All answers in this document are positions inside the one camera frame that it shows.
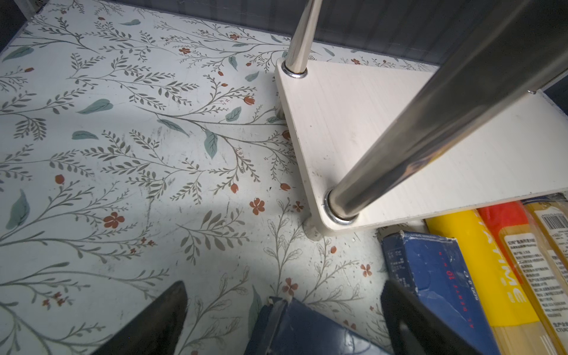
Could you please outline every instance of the metal pole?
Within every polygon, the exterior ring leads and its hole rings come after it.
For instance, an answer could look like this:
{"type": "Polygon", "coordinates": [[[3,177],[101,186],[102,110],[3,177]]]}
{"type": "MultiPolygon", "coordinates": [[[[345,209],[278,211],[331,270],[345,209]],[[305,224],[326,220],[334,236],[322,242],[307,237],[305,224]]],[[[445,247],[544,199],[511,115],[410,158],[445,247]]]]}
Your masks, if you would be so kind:
{"type": "Polygon", "coordinates": [[[296,32],[290,41],[290,49],[288,49],[282,69],[291,77],[303,78],[308,73],[306,66],[318,24],[321,2],[322,0],[308,0],[296,32]]]}
{"type": "Polygon", "coordinates": [[[328,194],[349,223],[505,107],[568,67],[568,2],[501,1],[328,194]]]}

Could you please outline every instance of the corrugated panel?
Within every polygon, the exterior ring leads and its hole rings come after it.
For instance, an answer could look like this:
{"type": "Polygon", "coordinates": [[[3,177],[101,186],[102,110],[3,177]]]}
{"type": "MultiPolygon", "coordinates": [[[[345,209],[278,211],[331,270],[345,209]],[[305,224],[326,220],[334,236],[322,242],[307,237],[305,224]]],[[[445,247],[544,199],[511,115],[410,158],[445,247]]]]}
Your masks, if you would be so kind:
{"type": "MultiPolygon", "coordinates": [[[[291,36],[305,0],[122,0],[291,36]]],[[[492,0],[324,0],[315,39],[442,64],[492,0]]]]}

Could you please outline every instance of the black pointed object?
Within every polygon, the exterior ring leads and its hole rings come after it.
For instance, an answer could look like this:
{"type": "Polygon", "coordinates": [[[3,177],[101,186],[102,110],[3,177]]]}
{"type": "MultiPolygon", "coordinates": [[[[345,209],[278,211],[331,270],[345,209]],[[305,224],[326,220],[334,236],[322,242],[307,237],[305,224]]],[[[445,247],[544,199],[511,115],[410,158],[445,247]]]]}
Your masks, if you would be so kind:
{"type": "Polygon", "coordinates": [[[177,281],[91,355],[172,355],[187,311],[183,281],[177,281]]]}
{"type": "Polygon", "coordinates": [[[397,282],[387,280],[381,306],[396,355],[481,355],[397,282]]]}

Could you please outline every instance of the floral patterned surface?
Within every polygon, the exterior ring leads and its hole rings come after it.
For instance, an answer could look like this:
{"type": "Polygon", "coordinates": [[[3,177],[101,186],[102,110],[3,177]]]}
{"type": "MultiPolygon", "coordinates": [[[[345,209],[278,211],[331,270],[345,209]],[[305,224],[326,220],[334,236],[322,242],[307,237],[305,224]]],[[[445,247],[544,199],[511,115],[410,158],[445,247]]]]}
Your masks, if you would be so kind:
{"type": "MultiPolygon", "coordinates": [[[[179,354],[242,353],[268,296],[389,347],[376,237],[400,227],[306,239],[274,112],[289,41],[100,0],[35,16],[0,56],[1,353],[90,353],[179,279],[179,354]]],[[[435,70],[318,43],[312,59],[435,70]]]]}

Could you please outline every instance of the teal leaf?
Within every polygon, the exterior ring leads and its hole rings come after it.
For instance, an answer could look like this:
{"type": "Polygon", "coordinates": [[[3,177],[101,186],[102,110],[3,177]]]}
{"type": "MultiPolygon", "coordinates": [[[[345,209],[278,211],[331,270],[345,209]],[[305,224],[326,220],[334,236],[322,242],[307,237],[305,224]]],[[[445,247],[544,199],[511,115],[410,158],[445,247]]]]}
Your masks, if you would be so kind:
{"type": "Polygon", "coordinates": [[[217,154],[217,139],[218,137],[216,134],[209,130],[205,130],[205,151],[209,154],[211,159],[213,159],[215,154],[217,154]]]}
{"type": "Polygon", "coordinates": [[[75,131],[71,135],[71,139],[99,139],[97,135],[87,131],[75,131]]]}
{"type": "Polygon", "coordinates": [[[123,25],[125,25],[125,26],[134,26],[134,25],[136,25],[136,24],[140,24],[140,20],[137,20],[137,19],[136,19],[136,20],[132,20],[132,21],[130,21],[130,22],[125,22],[125,23],[121,23],[121,24],[123,24],[123,25]]]}
{"type": "Polygon", "coordinates": [[[7,61],[8,59],[20,58],[20,57],[23,57],[23,56],[30,54],[33,51],[34,51],[33,48],[23,46],[23,47],[20,47],[16,50],[12,51],[9,55],[4,57],[4,59],[2,59],[2,61],[4,62],[4,61],[7,61]]]}
{"type": "Polygon", "coordinates": [[[227,119],[228,122],[232,122],[232,121],[236,121],[239,119],[239,116],[241,114],[241,107],[237,107],[235,109],[233,109],[231,112],[229,112],[228,114],[225,115],[225,118],[227,119]]]}
{"type": "Polygon", "coordinates": [[[238,70],[237,69],[237,58],[235,58],[235,56],[229,57],[229,64],[231,64],[235,70],[238,70]]]}
{"type": "Polygon", "coordinates": [[[260,295],[252,285],[252,304],[250,305],[249,309],[249,324],[248,324],[248,335],[249,338],[252,336],[252,331],[254,329],[254,325],[256,324],[256,320],[258,319],[258,314],[260,313],[260,309],[262,308],[262,299],[260,295]]]}
{"type": "Polygon", "coordinates": [[[87,115],[92,114],[93,112],[97,111],[106,111],[110,110],[113,107],[112,103],[110,103],[107,99],[99,99],[93,102],[92,104],[88,105],[87,108],[84,108],[81,111],[77,111],[78,114],[87,115]]]}
{"type": "Polygon", "coordinates": [[[250,74],[245,76],[245,80],[246,81],[253,81],[254,79],[256,79],[256,77],[258,76],[258,72],[256,72],[255,74],[250,74]]]}
{"type": "Polygon", "coordinates": [[[183,130],[183,128],[181,128],[179,125],[173,123],[172,121],[168,121],[166,119],[158,119],[158,122],[160,122],[161,124],[166,125],[168,128],[170,128],[171,130],[174,131],[178,131],[178,132],[182,132],[183,134],[185,134],[186,136],[189,137],[189,135],[183,130]]]}
{"type": "Polygon", "coordinates": [[[10,211],[10,220],[6,225],[6,229],[14,229],[22,225],[28,215],[30,214],[30,205],[26,199],[26,194],[24,190],[20,189],[20,198],[14,202],[12,205],[12,210],[10,211]]]}
{"type": "Polygon", "coordinates": [[[269,118],[266,119],[266,121],[268,123],[274,123],[274,122],[282,121],[282,120],[283,120],[282,118],[278,118],[276,116],[272,116],[272,117],[269,117],[269,118]]]}

